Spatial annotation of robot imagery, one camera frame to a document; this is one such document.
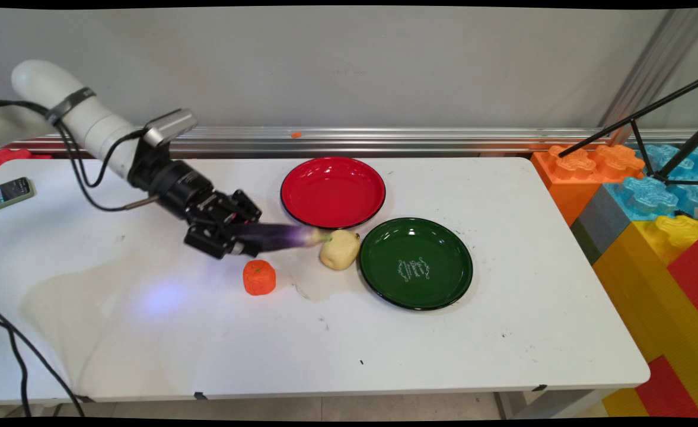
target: cable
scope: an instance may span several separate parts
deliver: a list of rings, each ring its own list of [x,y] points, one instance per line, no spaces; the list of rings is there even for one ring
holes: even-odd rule
[[[24,416],[32,416],[32,412],[30,412],[30,403],[27,400],[27,366],[24,364],[24,360],[21,354],[19,354],[19,349],[16,346],[14,331],[3,322],[0,322],[0,327],[3,327],[9,332],[9,342],[12,344],[14,357],[16,357],[19,369],[21,370],[21,406],[24,408]]]
[[[45,116],[45,114],[48,113],[48,109],[46,109],[44,106],[36,103],[31,103],[29,101],[0,100],[0,107],[4,106],[21,106],[23,108],[31,109],[35,113],[41,114],[42,116]],[[129,141],[131,139],[142,137],[148,131],[147,129],[140,129],[136,130],[135,132],[128,133],[128,135],[119,138],[114,144],[112,144],[112,146],[109,148],[109,151],[107,152],[107,156],[104,158],[104,162],[101,165],[98,178],[96,178],[96,181],[93,184],[91,184],[91,182],[88,181],[88,176],[85,173],[85,165],[83,164],[82,156],[80,155],[80,147],[75,141],[75,138],[72,137],[72,132],[70,132],[66,125],[64,125],[64,123],[62,123],[61,121],[55,124],[54,128],[56,128],[56,130],[58,130],[59,134],[61,135],[62,142],[64,143],[64,148],[66,148],[67,155],[69,156],[69,162],[72,163],[72,170],[75,172],[77,184],[78,186],[80,186],[80,190],[82,191],[82,194],[85,195],[86,200],[88,200],[88,202],[90,202],[90,204],[93,205],[94,208],[97,208],[98,210],[105,212],[128,211],[129,209],[137,208],[138,206],[147,205],[148,203],[156,201],[157,197],[154,196],[138,200],[137,202],[128,203],[128,205],[119,206],[118,208],[105,208],[105,206],[101,206],[98,203],[96,203],[91,197],[91,195],[88,194],[88,190],[85,189],[86,186],[91,187],[93,189],[94,187],[97,187],[100,184],[100,182],[104,178],[105,170],[109,165],[109,159],[111,158],[112,154],[114,153],[115,149],[119,146],[119,144],[124,143],[125,141]]]
[[[57,374],[56,371],[54,371],[53,368],[51,368],[51,365],[48,364],[46,358],[43,357],[43,355],[40,354],[39,351],[37,351],[37,348],[35,348],[35,346],[32,345],[32,343],[27,339],[27,337],[24,337],[23,333],[19,332],[19,330],[4,316],[2,316],[2,314],[0,314],[0,324],[5,324],[5,327],[7,327],[11,332],[16,333],[19,339],[22,340],[25,344],[27,344],[28,347],[30,347],[32,352],[35,353],[35,356],[37,356],[37,359],[39,359],[40,362],[43,363],[43,366],[46,367],[48,372],[50,372],[51,375],[53,375],[53,377],[56,379],[56,381],[59,382],[59,385],[62,386],[64,391],[69,396],[69,399],[72,400],[72,403],[74,403],[77,413],[80,416],[85,416],[85,412],[83,412],[82,407],[80,406],[80,402],[78,402],[77,397],[75,397],[75,394],[72,392],[72,390],[69,389],[69,386],[67,386],[64,380],[62,380],[61,376],[59,376],[59,374]]]

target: smartphone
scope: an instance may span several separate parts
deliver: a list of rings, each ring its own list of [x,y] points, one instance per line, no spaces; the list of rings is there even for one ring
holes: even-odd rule
[[[19,178],[0,184],[0,209],[35,195],[32,182],[27,178]]]

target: giant lego block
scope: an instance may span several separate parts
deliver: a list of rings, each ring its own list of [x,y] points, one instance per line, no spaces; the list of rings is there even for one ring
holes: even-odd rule
[[[644,325],[644,322],[636,313],[636,308],[631,304],[628,293],[633,286],[626,282],[626,271],[617,267],[610,260],[613,251],[607,251],[593,265],[594,272],[601,282],[601,286],[607,292],[612,304],[615,306],[620,319],[626,325],[631,338],[639,347],[644,360],[647,363],[662,356],[662,350],[658,347],[652,333]]]
[[[698,240],[668,265],[668,271],[698,310]]]
[[[677,236],[677,245],[687,246],[695,238],[693,224],[698,222],[688,219],[688,223],[685,230],[660,224],[663,227],[656,232],[670,232]],[[660,246],[672,246],[672,241],[652,238],[650,227],[656,222],[632,222],[594,270],[645,359],[658,353],[668,357],[698,406],[698,310],[667,269],[672,247]]]
[[[625,146],[599,146],[592,153],[579,149],[560,158],[564,149],[555,145],[546,153],[533,153],[531,162],[568,226],[576,221],[601,183],[642,176],[644,162]]]
[[[639,287],[630,303],[698,406],[698,311],[667,270]]]
[[[609,416],[649,416],[634,388],[622,388],[602,401]]]
[[[617,184],[602,184],[578,220],[594,246],[604,253],[632,221],[673,216],[677,203],[678,197],[668,192],[661,181],[625,178]]]
[[[594,245],[594,241],[592,240],[591,236],[588,235],[584,225],[581,224],[578,219],[576,219],[576,222],[573,222],[573,225],[570,226],[570,230],[573,232],[573,236],[576,238],[576,241],[578,241],[578,246],[580,246],[581,250],[584,251],[588,264],[594,265],[596,260],[601,257],[601,252],[599,252],[599,249],[597,249],[596,245]]]
[[[678,152],[678,148],[671,145],[646,144],[644,147],[655,171],[660,170]],[[637,157],[641,157],[638,149],[635,153]],[[698,148],[674,168],[668,177],[682,181],[698,181]],[[668,191],[677,195],[680,210],[698,219],[698,186],[671,184],[668,186]]]
[[[636,387],[644,408],[650,416],[698,418],[698,408],[666,357],[649,363],[649,381]]]

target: red plate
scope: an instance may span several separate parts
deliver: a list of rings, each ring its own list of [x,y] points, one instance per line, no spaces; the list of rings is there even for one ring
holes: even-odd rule
[[[304,162],[286,176],[281,187],[283,206],[291,216],[325,229],[358,226],[378,213],[385,199],[381,176],[349,157]]]

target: plate rim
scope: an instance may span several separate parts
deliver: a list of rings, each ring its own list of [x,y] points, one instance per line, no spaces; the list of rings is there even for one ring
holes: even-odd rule
[[[357,222],[356,224],[352,224],[352,225],[350,225],[350,226],[323,227],[323,226],[318,226],[318,225],[316,225],[316,224],[311,224],[310,222],[303,221],[303,219],[301,219],[301,218],[295,216],[294,213],[292,213],[292,212],[288,209],[288,206],[286,205],[286,201],[283,199],[283,186],[286,184],[286,179],[288,179],[288,177],[291,176],[292,173],[294,173],[294,170],[296,170],[297,168],[299,168],[301,165],[305,165],[306,163],[313,162],[314,160],[319,160],[319,159],[336,159],[336,158],[338,158],[338,159],[349,159],[349,160],[353,160],[354,162],[362,163],[362,164],[365,165],[366,167],[370,168],[370,170],[371,170],[372,172],[374,172],[375,175],[378,176],[378,179],[381,180],[381,184],[383,184],[383,200],[381,200],[381,204],[378,206],[378,209],[376,209],[375,212],[373,212],[373,213],[370,214],[370,216],[368,216],[367,218],[363,219],[362,221],[359,221],[359,222]],[[370,221],[370,219],[372,219],[373,216],[376,216],[376,215],[378,214],[378,212],[381,211],[381,209],[383,208],[383,205],[385,205],[385,203],[386,203],[386,195],[387,195],[386,181],[383,180],[383,177],[381,176],[381,174],[378,173],[378,171],[375,170],[374,167],[371,167],[371,166],[368,165],[367,163],[362,162],[362,160],[357,160],[357,159],[355,159],[354,157],[346,157],[346,156],[314,157],[314,159],[305,160],[304,162],[301,162],[301,163],[299,163],[298,165],[295,165],[288,173],[286,173],[286,177],[283,178],[283,181],[281,182],[281,205],[282,205],[283,208],[286,210],[286,212],[287,212],[293,219],[295,219],[296,221],[299,221],[301,224],[304,224],[305,226],[309,226],[309,227],[317,227],[317,228],[322,229],[322,230],[345,230],[345,229],[350,229],[350,228],[353,228],[353,227],[360,226],[360,225],[364,224],[365,222]]]
[[[431,224],[435,224],[436,226],[439,226],[445,230],[447,230],[449,233],[451,233],[452,237],[454,237],[457,241],[459,241],[460,245],[465,248],[465,252],[467,253],[467,260],[468,263],[470,264],[470,279],[467,282],[467,286],[464,287],[462,294],[457,295],[456,298],[452,299],[451,301],[441,304],[441,305],[436,305],[435,307],[415,307],[412,305],[406,305],[402,302],[397,302],[392,300],[391,298],[387,297],[386,295],[382,294],[378,289],[373,286],[373,284],[370,282],[370,280],[367,278],[367,274],[365,273],[365,268],[362,265],[362,249],[365,247],[365,242],[367,241],[367,236],[370,235],[375,229],[378,227],[386,224],[386,222],[391,222],[391,221],[398,221],[398,219],[414,219],[414,221],[425,221],[425,222],[430,222]],[[440,308],[448,307],[449,305],[452,305],[453,303],[459,301],[462,297],[467,294],[468,289],[470,289],[470,285],[473,284],[473,275],[474,275],[474,265],[473,265],[473,255],[470,254],[470,249],[467,248],[467,245],[465,245],[465,242],[462,241],[459,236],[457,236],[457,233],[449,230],[448,227],[444,227],[441,224],[438,224],[438,222],[431,221],[430,219],[425,219],[425,218],[419,218],[417,216],[400,216],[399,218],[391,218],[387,219],[386,221],[381,222],[377,226],[373,227],[372,230],[368,231],[367,234],[365,235],[365,238],[362,239],[362,244],[359,246],[359,255],[357,256],[357,264],[359,264],[359,272],[362,273],[362,278],[364,279],[365,283],[367,283],[367,286],[370,286],[370,289],[372,289],[373,292],[375,292],[379,297],[383,298],[387,302],[392,303],[393,305],[401,308],[406,308],[408,310],[414,310],[414,311],[432,311],[432,310],[438,310]]]

